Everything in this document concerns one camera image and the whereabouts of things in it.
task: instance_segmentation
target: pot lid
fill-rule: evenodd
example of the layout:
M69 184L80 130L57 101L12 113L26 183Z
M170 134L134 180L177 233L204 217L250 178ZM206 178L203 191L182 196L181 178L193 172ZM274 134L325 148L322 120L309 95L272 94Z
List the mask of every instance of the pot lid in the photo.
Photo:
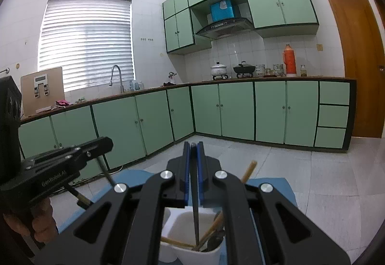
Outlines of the pot lid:
M246 61L242 61L241 64L238 64L237 66L235 66L235 68L244 68L246 66L254 66L254 65L247 64Z
M227 68L226 65L223 65L223 64L220 64L219 62L217 62L217 64L215 64L214 66L211 67L212 69L217 69L217 68Z

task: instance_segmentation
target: human hand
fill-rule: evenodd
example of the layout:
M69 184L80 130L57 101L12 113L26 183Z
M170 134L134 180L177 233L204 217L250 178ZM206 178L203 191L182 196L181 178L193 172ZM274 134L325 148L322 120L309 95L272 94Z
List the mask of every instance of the human hand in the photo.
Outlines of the human hand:
M57 235L56 222L52 217L53 208L49 198L41 201L37 208L40 210L39 215L35 216L32 221L32 228L35 231L36 241L48 243ZM15 232L22 236L29 236L30 231L14 214L3 214L5 222Z

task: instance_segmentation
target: metal screw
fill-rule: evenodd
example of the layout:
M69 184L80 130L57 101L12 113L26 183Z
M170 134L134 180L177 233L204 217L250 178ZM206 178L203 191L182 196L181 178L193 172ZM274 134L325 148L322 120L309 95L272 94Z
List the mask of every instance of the metal screw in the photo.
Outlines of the metal screw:
M127 190L127 186L125 184L119 183L114 187L114 191L118 193L125 192Z
M173 172L172 171L163 171L160 173L160 176L163 179L170 179L173 176Z
M273 191L273 186L268 184L268 183L264 183L261 185L261 190L263 192L272 192Z
M216 171L214 175L218 179L225 179L227 177L227 173L225 171Z

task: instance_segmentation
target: faucet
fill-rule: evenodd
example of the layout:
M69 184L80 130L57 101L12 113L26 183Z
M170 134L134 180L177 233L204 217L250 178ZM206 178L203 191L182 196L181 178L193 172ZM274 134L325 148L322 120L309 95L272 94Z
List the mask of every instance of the faucet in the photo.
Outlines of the faucet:
M114 74L114 68L117 67L118 68L118 71L119 71L119 77L120 77L120 80L121 80L121 94L124 93L124 88L123 88L123 82L122 82L122 72L120 71L120 67L118 65L114 65L111 69L111 79L110 79L110 86L112 86L112 76Z

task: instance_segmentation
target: window blind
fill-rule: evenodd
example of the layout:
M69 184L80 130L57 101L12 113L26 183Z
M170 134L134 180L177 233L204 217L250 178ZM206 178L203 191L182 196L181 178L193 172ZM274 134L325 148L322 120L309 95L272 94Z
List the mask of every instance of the window blind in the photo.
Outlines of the window blind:
M114 64L134 79L130 9L131 0L48 0L38 70L61 66L64 91L109 83Z

